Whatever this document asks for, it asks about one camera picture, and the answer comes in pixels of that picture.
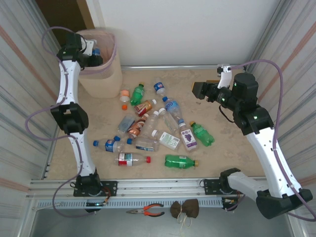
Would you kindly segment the large Pepsi bottle blue cap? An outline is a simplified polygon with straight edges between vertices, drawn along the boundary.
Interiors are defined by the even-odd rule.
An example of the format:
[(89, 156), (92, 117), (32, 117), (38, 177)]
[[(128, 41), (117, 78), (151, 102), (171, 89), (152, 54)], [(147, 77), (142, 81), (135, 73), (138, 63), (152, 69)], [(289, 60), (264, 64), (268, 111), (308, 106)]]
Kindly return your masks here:
[(93, 146), (111, 153), (120, 153), (124, 150), (124, 142), (111, 139), (95, 140)]

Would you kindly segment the crushed grey bottle blue cap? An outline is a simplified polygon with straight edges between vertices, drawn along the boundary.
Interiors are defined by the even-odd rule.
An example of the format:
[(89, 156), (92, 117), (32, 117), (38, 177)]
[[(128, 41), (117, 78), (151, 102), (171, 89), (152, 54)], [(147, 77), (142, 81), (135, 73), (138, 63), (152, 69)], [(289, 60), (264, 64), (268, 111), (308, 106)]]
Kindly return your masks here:
[(120, 141), (128, 131), (128, 129), (133, 125), (135, 122), (135, 116), (132, 114), (127, 114), (119, 123), (116, 134), (114, 136), (115, 141)]

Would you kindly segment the clear bottle blue white label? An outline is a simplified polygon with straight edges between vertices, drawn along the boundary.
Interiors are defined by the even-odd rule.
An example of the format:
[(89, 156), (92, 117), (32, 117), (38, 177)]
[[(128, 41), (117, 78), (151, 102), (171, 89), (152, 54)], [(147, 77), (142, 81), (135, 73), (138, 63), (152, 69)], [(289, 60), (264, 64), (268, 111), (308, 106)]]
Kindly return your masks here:
[(126, 143), (133, 145), (138, 150), (147, 152), (156, 152), (159, 149), (159, 142), (157, 140), (146, 137), (128, 138)]

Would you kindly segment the purple grape label bottle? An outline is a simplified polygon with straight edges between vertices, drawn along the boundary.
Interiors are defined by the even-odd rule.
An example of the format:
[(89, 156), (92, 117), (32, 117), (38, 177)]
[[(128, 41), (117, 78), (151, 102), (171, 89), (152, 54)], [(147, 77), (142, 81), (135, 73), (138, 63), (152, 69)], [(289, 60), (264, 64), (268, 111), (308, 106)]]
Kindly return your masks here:
[(192, 130), (184, 122), (179, 124), (179, 133), (187, 152), (193, 152), (198, 149), (198, 143)]

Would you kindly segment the blue label water bottle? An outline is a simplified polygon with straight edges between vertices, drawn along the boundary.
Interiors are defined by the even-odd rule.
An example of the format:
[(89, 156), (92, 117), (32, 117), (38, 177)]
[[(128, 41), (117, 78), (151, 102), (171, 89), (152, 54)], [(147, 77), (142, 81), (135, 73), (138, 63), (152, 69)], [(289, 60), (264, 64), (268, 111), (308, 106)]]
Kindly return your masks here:
[(165, 104), (166, 111), (172, 115), (175, 121), (178, 124), (184, 123), (182, 112), (177, 101), (174, 100), (173, 98), (168, 98), (167, 96), (164, 96), (162, 100)]

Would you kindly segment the brown cloth bundle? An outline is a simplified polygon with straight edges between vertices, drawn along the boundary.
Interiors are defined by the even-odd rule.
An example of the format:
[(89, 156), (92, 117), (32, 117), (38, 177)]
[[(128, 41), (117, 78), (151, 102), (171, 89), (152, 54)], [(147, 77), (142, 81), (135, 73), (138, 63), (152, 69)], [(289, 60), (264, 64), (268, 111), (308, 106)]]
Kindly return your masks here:
[(182, 204), (175, 201), (170, 207), (170, 213), (173, 218), (178, 218), (185, 213), (189, 218), (197, 218), (199, 215), (199, 202), (197, 199), (187, 199)]

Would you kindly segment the green bottle yellow cap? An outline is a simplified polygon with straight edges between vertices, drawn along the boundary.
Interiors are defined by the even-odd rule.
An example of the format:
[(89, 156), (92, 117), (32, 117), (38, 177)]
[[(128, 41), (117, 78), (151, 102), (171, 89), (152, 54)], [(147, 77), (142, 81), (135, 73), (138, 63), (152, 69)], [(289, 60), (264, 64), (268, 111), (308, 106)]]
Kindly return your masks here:
[(195, 121), (191, 121), (190, 126), (193, 130), (194, 135), (202, 142), (204, 146), (211, 146), (212, 143), (215, 142), (213, 136), (210, 135), (201, 124), (198, 124)]
[(170, 168), (188, 169), (190, 167), (198, 167), (199, 161), (193, 160), (188, 156), (166, 155), (164, 165)]
[(137, 87), (135, 87), (131, 99), (130, 99), (130, 103), (132, 106), (136, 106), (139, 105), (143, 99), (145, 90), (144, 90), (144, 84), (141, 82), (138, 84)]

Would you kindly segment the pink mesh waste bin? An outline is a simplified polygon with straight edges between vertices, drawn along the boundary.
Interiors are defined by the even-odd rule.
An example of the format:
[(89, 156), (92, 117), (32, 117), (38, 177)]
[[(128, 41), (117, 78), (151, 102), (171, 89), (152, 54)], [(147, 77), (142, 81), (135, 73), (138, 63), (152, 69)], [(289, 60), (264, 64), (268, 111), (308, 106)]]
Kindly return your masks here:
[(114, 34), (103, 28), (78, 31), (85, 40), (93, 40), (93, 49), (100, 50), (103, 63), (86, 67), (79, 74), (79, 82), (94, 98), (114, 98), (122, 86), (122, 72), (118, 43)]

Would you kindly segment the small Pepsi bottle blue label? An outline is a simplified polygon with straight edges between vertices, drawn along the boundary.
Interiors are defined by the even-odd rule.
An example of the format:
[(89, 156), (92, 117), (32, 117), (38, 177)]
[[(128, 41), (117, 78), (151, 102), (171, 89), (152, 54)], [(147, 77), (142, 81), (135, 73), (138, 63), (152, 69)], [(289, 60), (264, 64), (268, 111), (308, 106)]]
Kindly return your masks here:
[(166, 89), (162, 83), (161, 78), (154, 78), (154, 90), (159, 96), (163, 97), (166, 95)]

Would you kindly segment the brown orange label bottle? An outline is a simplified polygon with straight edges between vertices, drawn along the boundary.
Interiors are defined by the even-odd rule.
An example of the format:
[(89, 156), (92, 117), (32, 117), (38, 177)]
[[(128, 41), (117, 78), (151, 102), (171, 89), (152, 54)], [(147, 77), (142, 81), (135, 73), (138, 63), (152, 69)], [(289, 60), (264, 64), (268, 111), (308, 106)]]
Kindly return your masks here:
[(145, 113), (140, 119), (132, 124), (132, 126), (127, 130), (128, 138), (134, 139), (140, 134), (148, 117), (149, 115)]

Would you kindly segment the wide aluminium mounting rail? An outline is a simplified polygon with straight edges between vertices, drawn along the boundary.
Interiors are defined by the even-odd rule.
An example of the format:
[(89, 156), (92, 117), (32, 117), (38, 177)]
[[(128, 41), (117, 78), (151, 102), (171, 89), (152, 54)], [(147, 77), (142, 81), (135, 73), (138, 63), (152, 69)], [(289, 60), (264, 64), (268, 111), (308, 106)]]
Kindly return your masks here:
[[(196, 198), (205, 196), (201, 178), (118, 179), (114, 198)], [(31, 181), (27, 198), (51, 199), (64, 180)]]

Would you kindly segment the orange handled pliers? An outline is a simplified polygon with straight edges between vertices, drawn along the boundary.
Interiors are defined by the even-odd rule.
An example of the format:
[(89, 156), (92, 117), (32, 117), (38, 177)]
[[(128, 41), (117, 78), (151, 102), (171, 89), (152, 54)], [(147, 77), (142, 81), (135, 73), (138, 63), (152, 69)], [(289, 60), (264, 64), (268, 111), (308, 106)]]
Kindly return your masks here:
[(150, 205), (144, 206), (141, 209), (129, 210), (126, 213), (128, 213), (128, 214), (144, 214), (144, 216), (149, 216), (149, 217), (160, 217), (160, 216), (165, 214), (165, 212), (151, 213), (149, 211), (149, 209), (152, 208), (152, 207), (164, 207), (164, 205), (161, 204), (161, 203), (152, 203)]

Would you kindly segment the red label bottle red cap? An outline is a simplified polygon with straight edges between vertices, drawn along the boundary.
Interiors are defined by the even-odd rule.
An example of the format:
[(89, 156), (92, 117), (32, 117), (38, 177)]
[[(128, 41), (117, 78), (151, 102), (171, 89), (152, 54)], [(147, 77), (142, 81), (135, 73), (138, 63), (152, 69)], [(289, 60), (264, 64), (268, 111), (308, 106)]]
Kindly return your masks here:
[(151, 163), (151, 157), (140, 153), (119, 153), (115, 159), (118, 166), (138, 166), (144, 163)]

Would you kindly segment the clear bottle white cap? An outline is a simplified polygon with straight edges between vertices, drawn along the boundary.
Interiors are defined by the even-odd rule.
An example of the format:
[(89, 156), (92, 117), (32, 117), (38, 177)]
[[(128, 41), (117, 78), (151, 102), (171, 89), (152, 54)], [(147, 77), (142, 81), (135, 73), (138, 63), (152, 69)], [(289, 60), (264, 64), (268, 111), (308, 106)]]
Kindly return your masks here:
[(150, 137), (151, 133), (153, 132), (156, 124), (157, 124), (157, 120), (159, 117), (159, 112), (158, 111), (154, 111), (146, 120), (140, 136), (144, 136), (144, 137)]
[(178, 130), (179, 126), (172, 115), (165, 108), (159, 109), (158, 112), (170, 132), (175, 133)]

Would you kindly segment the red orange label bottle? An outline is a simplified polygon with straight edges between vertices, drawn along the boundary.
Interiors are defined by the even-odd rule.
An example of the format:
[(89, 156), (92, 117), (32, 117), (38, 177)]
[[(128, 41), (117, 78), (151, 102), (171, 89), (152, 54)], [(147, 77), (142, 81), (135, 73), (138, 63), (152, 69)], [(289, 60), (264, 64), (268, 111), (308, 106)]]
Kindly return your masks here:
[(146, 100), (143, 103), (134, 106), (135, 113), (138, 117), (141, 117), (145, 113), (149, 112), (156, 104), (157, 104), (156, 99)]

